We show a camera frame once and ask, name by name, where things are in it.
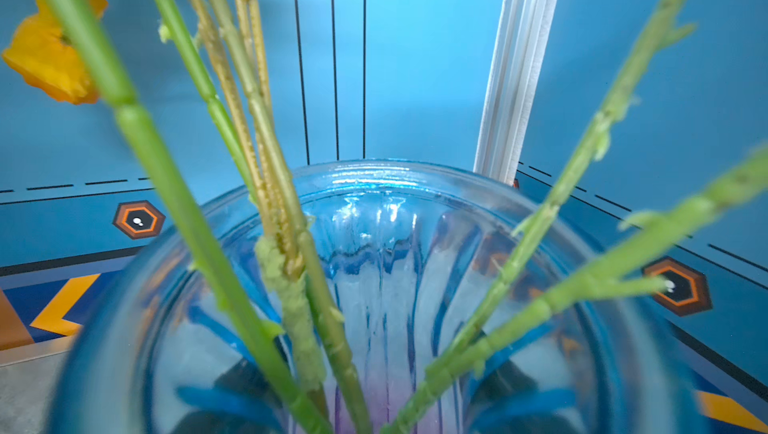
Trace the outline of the orange ranunculus stem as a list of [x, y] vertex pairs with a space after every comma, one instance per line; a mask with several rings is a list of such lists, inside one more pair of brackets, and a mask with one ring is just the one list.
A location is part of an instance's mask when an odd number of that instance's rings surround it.
[[228, 60], [224, 53], [218, 27], [204, 0], [188, 0], [198, 17], [197, 33], [202, 40], [211, 67], [221, 86], [217, 89], [200, 57], [193, 36], [189, 33], [175, 0], [154, 0], [160, 11], [162, 25], [168, 31], [208, 113], [232, 157], [249, 194], [257, 191], [256, 161], [252, 152], [250, 132], [245, 122], [241, 99]]

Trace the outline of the cream rose stem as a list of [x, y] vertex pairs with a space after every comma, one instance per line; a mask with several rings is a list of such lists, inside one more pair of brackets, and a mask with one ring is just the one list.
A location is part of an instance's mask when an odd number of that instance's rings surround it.
[[330, 423], [298, 387], [267, 325], [239, 284], [100, 21], [86, 0], [46, 0], [84, 62], [99, 93], [169, 210], [179, 234], [212, 288], [219, 307], [254, 356], [268, 382], [308, 433], [329, 433]]

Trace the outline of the white rose stem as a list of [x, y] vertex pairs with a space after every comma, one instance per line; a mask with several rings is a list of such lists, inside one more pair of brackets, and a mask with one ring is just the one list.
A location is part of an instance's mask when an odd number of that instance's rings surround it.
[[333, 300], [310, 222], [301, 208], [274, 129], [273, 106], [258, 0], [209, 0], [253, 120], [246, 122], [255, 155], [257, 206], [264, 234], [256, 244], [268, 289], [281, 303], [284, 329], [292, 344], [299, 388], [324, 419], [324, 391], [334, 376], [356, 433], [373, 432], [357, 369], [344, 331], [344, 316]]

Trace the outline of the yellow flower stem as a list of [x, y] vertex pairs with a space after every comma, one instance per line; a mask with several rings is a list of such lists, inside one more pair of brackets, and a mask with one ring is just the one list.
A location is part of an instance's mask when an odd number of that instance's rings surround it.
[[[228, 49], [229, 65], [240, 80], [226, 103], [215, 94], [208, 68], [175, 1], [154, 1], [210, 112], [222, 115], [234, 128], [233, 157], [245, 168], [245, 183], [264, 226], [257, 252], [260, 265], [265, 273], [290, 285], [292, 293], [283, 302], [285, 312], [297, 306], [308, 309], [321, 294], [312, 281], [322, 280], [324, 275], [313, 266], [317, 258], [314, 244], [274, 131], [271, 107], [265, 101], [267, 75], [262, 49], [254, 31], [241, 33], [233, 21], [235, 15], [253, 10], [257, 0], [237, 0], [234, 5], [227, 0], [208, 0], [200, 11], [206, 45]], [[329, 432], [322, 378], [290, 370], [278, 353], [267, 322], [259, 318], [248, 300], [89, 1], [45, 3], [47, 15], [56, 21], [98, 93], [112, 107], [124, 137], [173, 215], [199, 271], [268, 382], [306, 432]]]

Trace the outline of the purple glass vase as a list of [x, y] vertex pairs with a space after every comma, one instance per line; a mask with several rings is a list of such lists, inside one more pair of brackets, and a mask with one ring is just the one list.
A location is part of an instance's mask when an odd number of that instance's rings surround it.
[[[391, 422], [479, 305], [534, 204], [436, 165], [295, 174], [372, 424]], [[461, 377], [420, 433], [705, 433], [692, 376], [649, 301], [581, 303]], [[64, 365], [48, 433], [295, 433], [169, 229], [102, 299]]]

